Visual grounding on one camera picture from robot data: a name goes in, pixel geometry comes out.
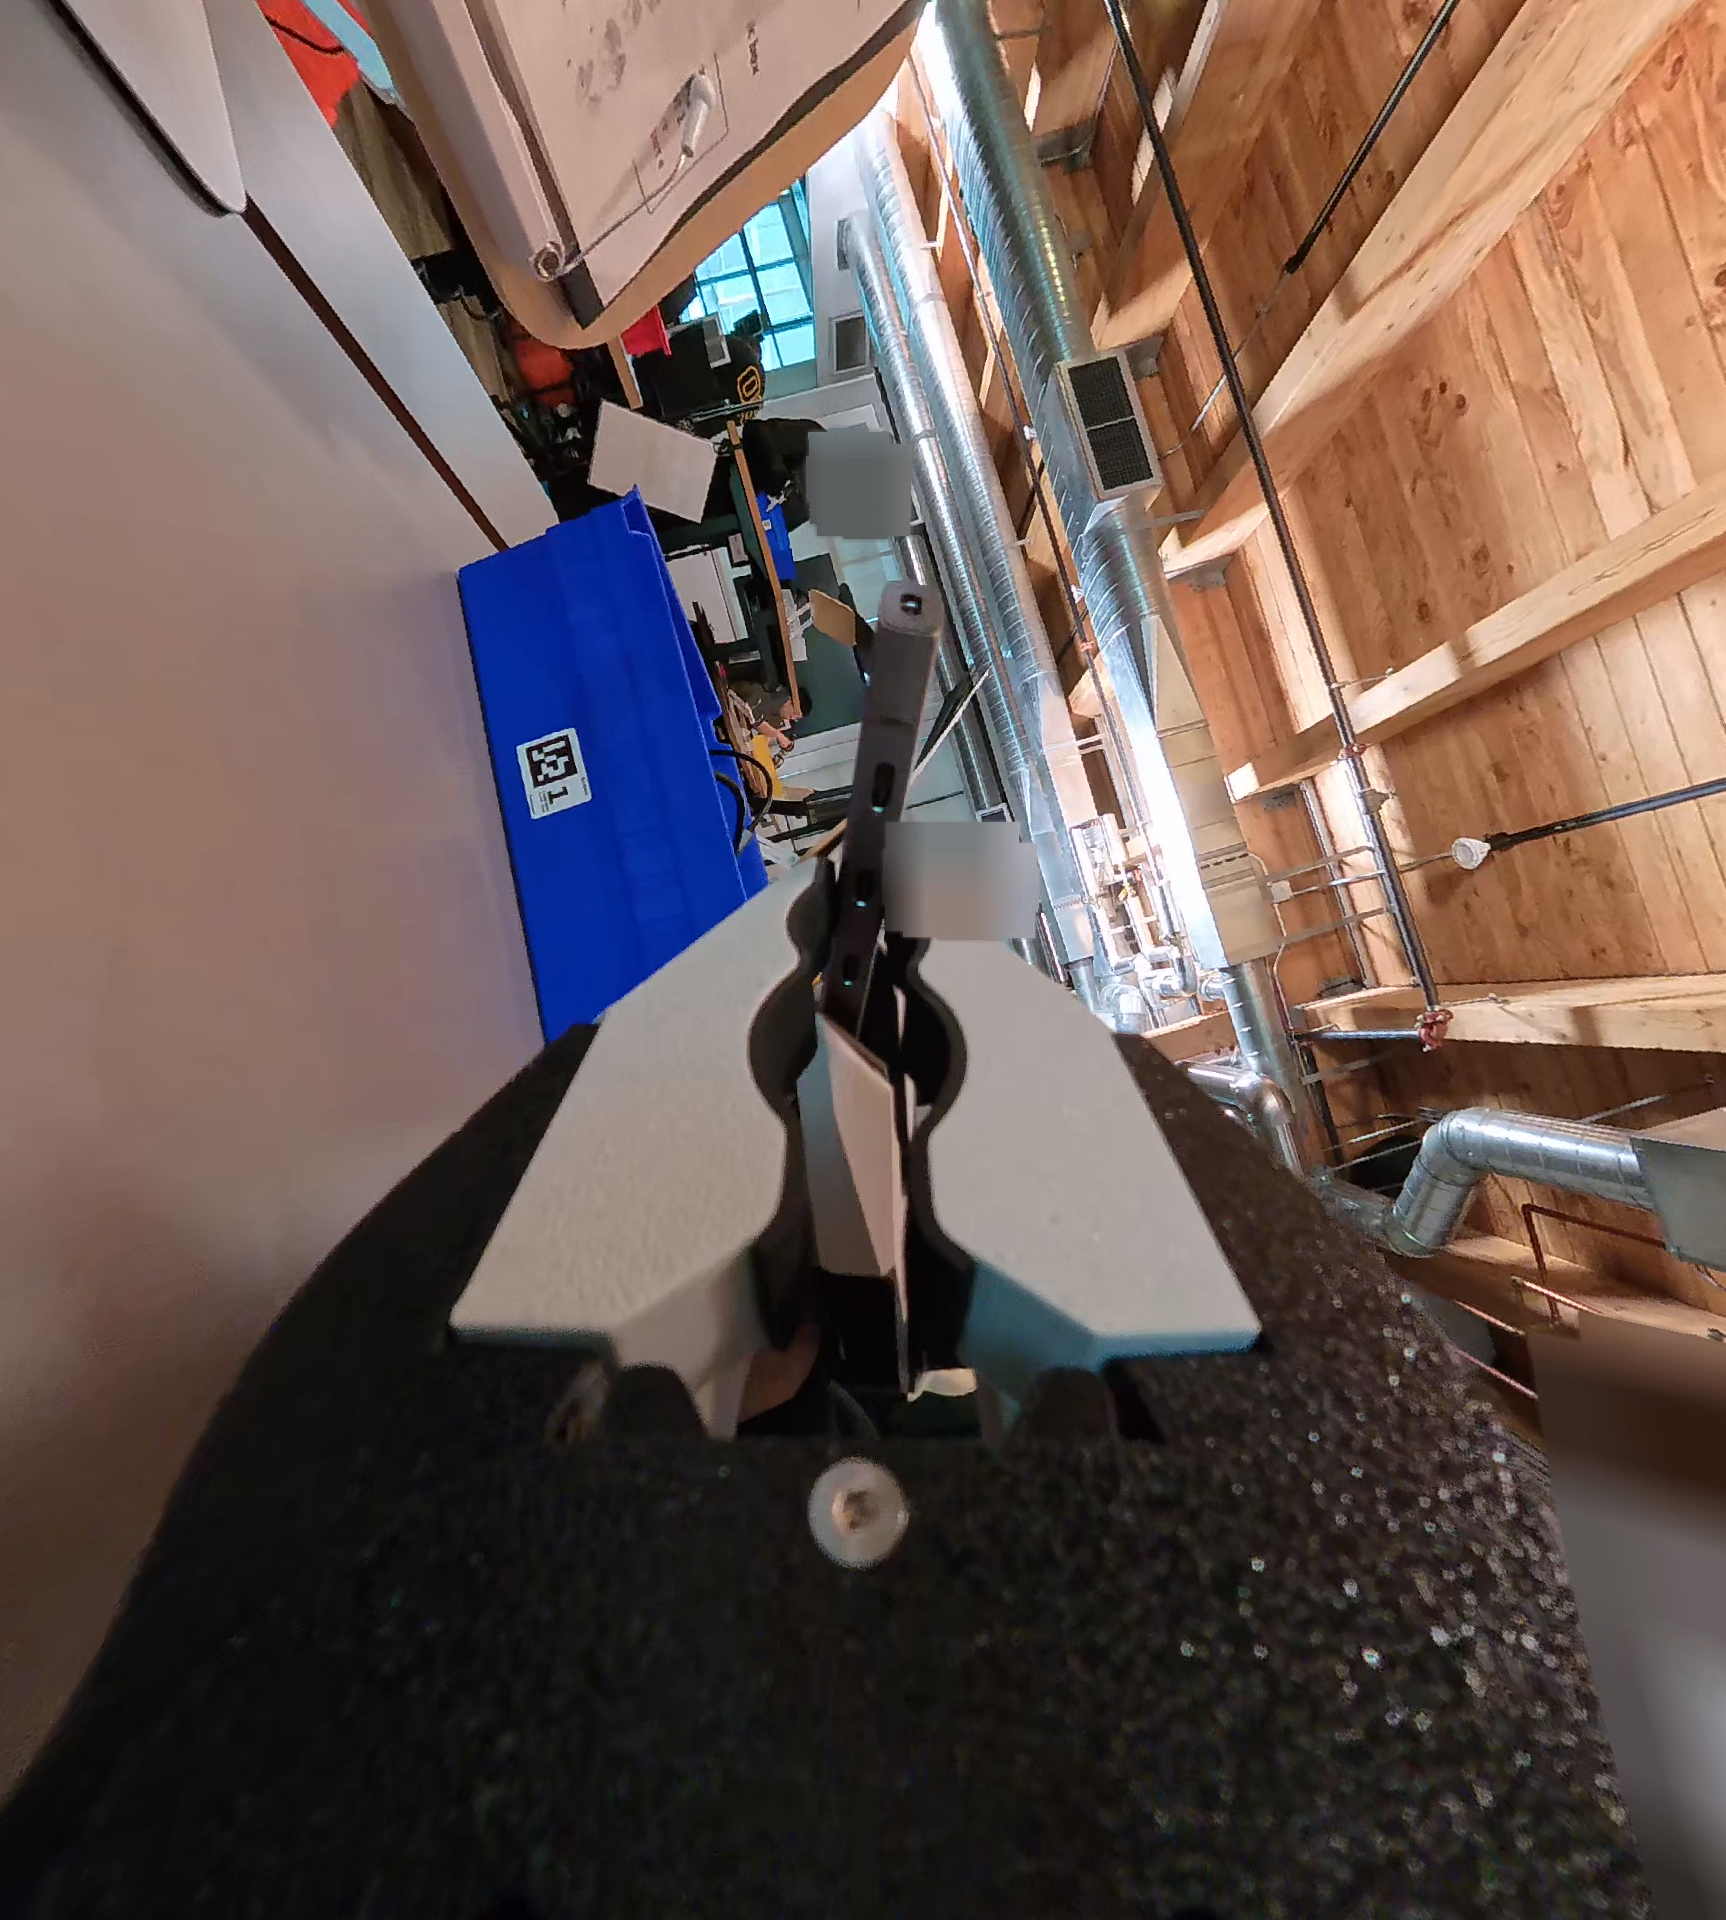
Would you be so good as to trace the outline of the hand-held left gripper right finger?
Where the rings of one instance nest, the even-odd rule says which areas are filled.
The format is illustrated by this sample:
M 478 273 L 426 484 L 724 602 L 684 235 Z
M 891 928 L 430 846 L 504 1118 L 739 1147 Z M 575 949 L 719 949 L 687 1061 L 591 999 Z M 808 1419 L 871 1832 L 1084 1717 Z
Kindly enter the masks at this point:
M 1255 1350 L 1260 1314 L 1119 1038 L 994 943 L 926 943 L 943 1048 L 906 1150 L 914 1356 L 1017 1410 L 1051 1377 Z

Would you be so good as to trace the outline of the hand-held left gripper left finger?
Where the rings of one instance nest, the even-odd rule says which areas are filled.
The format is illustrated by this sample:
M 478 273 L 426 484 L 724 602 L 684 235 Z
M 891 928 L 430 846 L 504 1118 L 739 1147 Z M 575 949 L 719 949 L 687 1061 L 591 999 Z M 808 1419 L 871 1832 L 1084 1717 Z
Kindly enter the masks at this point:
M 752 1045 L 802 987 L 828 869 L 788 869 L 617 1000 L 448 1314 L 459 1339 L 671 1371 L 734 1433 L 772 1345 L 755 1278 L 787 1193 L 788 1124 Z

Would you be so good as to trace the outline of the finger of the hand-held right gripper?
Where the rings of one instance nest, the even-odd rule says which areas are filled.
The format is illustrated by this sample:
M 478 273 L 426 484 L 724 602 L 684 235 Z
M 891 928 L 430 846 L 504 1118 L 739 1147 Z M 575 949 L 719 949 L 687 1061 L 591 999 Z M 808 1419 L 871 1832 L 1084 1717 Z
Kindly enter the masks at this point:
M 891 1278 L 906 1228 L 899 1090 L 876 1054 L 828 1018 L 814 1020 L 801 1118 L 818 1265 L 839 1278 Z

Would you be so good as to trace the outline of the grey USB hub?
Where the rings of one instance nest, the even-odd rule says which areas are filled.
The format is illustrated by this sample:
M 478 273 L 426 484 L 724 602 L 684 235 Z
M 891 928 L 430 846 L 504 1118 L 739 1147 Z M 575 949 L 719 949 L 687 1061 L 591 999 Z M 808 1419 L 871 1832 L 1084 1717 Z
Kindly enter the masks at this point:
M 882 590 L 822 968 L 822 1018 L 853 1041 L 863 1038 L 873 996 L 887 926 L 889 832 L 904 814 L 914 776 L 943 625 L 938 588 L 895 580 Z

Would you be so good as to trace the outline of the silver pipe elbow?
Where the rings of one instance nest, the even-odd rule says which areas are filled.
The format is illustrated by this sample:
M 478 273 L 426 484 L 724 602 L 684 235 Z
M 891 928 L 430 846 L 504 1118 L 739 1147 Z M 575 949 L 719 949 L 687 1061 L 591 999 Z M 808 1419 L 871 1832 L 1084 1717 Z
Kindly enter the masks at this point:
M 1447 1253 L 1470 1197 L 1488 1179 L 1652 1213 L 1639 1138 L 1590 1123 L 1465 1108 L 1434 1123 L 1396 1197 L 1377 1194 L 1304 1158 L 1281 1085 L 1243 1062 L 1188 1062 L 1194 1086 L 1245 1126 L 1359 1236 L 1401 1258 Z

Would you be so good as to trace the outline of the grey panel stand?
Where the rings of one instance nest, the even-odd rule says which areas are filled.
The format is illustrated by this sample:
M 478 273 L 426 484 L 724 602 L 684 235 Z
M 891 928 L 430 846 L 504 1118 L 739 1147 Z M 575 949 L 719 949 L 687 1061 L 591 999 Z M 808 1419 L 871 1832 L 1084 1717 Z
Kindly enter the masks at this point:
M 618 499 L 636 492 L 654 513 L 700 523 L 719 462 L 715 440 L 605 400 L 596 416 L 588 482 Z

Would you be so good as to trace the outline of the wooden document stand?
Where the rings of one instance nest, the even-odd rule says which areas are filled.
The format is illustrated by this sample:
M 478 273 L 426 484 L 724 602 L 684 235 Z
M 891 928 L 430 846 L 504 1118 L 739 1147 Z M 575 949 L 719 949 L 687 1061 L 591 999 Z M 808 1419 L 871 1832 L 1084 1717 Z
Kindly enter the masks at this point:
M 522 329 L 566 349 L 621 339 L 765 204 L 826 156 L 895 83 L 925 10 L 917 4 L 912 26 L 899 34 L 889 52 L 873 58 L 831 107 L 816 111 L 810 123 L 751 168 L 731 194 L 684 224 L 605 317 L 581 324 L 563 293 L 547 281 L 559 267 L 557 244 L 566 229 L 540 162 L 540 141 L 520 112 L 522 103 L 494 25 L 509 4 L 359 6 L 371 23 L 374 51 L 369 64 L 385 69 L 388 88 L 411 116 L 494 293 Z

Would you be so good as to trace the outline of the white instruction sheet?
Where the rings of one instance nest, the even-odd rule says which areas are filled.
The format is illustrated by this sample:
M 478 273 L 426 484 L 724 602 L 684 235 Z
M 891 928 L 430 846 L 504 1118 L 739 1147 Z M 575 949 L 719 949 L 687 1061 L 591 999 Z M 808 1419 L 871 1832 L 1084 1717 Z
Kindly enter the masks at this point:
M 891 51 L 919 4 L 509 4 L 514 97 L 565 236 L 547 281 L 596 324 L 709 204 Z

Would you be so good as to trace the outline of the silver ventilation duct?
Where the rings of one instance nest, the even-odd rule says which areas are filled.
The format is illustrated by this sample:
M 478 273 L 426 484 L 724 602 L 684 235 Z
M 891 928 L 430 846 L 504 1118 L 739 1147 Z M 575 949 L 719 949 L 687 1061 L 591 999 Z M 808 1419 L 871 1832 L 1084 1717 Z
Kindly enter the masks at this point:
M 992 277 L 994 309 L 1042 446 L 1044 487 L 1072 545 L 1082 588 L 1076 638 L 1090 641 L 1090 685 L 1123 770 L 1116 794 L 1155 861 L 1159 928 L 1184 943 L 1199 972 L 1220 978 L 1235 1079 L 1253 1124 L 1284 1167 L 1313 1175 L 1323 1126 L 1277 977 L 1282 926 L 1182 659 L 1156 537 L 1129 495 L 1104 495 L 1067 393 L 1064 366 L 1089 360 L 1094 343 L 1076 313 L 1069 244 L 1052 230 L 1049 178 L 987 10 L 938 4 L 937 23 L 965 223 Z M 938 482 L 925 524 L 940 554 L 951 541 L 966 548 L 976 609 L 969 625 L 996 642 L 994 685 L 1010 698 L 1012 733 L 1042 760 L 1034 774 L 1042 805 L 1028 801 L 1021 811 L 1030 828 L 1049 828 L 1051 917 L 1062 920 L 1074 905 L 1079 932 L 1092 936 L 1101 907 L 1082 862 L 1082 828 L 1098 811 L 1062 671 L 1000 495 L 945 288 L 922 244 L 895 119 L 876 112 L 856 142 L 868 212 L 853 261 L 895 411 L 906 420 L 912 453 L 932 456 L 919 470 Z

